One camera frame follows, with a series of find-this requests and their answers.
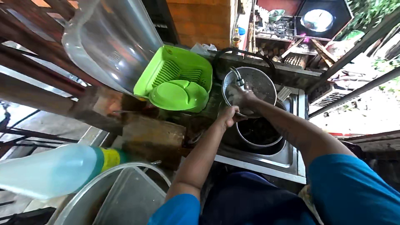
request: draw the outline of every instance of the stainless steel colander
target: stainless steel colander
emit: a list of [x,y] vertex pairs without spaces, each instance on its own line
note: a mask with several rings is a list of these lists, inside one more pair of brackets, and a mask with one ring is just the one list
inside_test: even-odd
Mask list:
[[[272,83],[272,80],[261,70],[253,68],[253,67],[238,67],[236,68],[238,72],[240,73],[241,77],[243,80],[248,83],[250,86],[253,87],[253,89],[256,89],[257,91],[254,92],[254,94],[270,103],[275,105],[276,103],[276,89],[275,85]],[[226,88],[228,85],[231,83],[236,83],[237,76],[233,71],[230,71],[223,83],[222,83],[222,95],[224,96],[224,100],[227,103],[227,105],[231,106],[232,104],[228,101],[228,92]],[[254,113],[251,115],[244,115],[241,113],[238,113],[240,116],[246,117],[246,118],[259,118],[261,117],[260,115]]]

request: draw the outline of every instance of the faucet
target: faucet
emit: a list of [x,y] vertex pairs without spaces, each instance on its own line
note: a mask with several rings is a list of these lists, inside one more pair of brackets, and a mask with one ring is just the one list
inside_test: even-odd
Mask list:
[[245,88],[244,88],[244,80],[243,80],[242,76],[240,75],[239,71],[238,71],[235,67],[233,67],[233,66],[229,67],[229,69],[230,69],[233,73],[235,73],[235,74],[236,74],[236,77],[238,78],[238,79],[236,80],[236,84],[240,87],[241,90],[245,90]]

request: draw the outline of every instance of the white plastic jug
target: white plastic jug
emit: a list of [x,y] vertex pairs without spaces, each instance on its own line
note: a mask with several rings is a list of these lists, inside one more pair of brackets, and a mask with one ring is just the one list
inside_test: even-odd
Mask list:
[[0,162],[0,188],[50,199],[78,192],[102,170],[120,163],[120,155],[114,149],[68,144]]

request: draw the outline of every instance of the black cooking pot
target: black cooking pot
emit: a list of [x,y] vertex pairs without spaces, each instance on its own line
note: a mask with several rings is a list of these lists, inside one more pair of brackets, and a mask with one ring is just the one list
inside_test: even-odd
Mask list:
[[[277,101],[275,106],[286,110],[281,101]],[[273,155],[286,144],[286,140],[264,117],[240,121],[236,123],[236,130],[250,148],[249,152]]]

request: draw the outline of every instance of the blue shirt sleeve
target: blue shirt sleeve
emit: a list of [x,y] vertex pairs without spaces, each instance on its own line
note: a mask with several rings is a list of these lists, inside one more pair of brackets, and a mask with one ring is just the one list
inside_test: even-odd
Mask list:
[[318,213],[331,225],[398,224],[400,194],[365,162],[342,154],[323,155],[308,170]]
[[147,225],[198,225],[200,202],[190,194],[177,195],[164,203]]

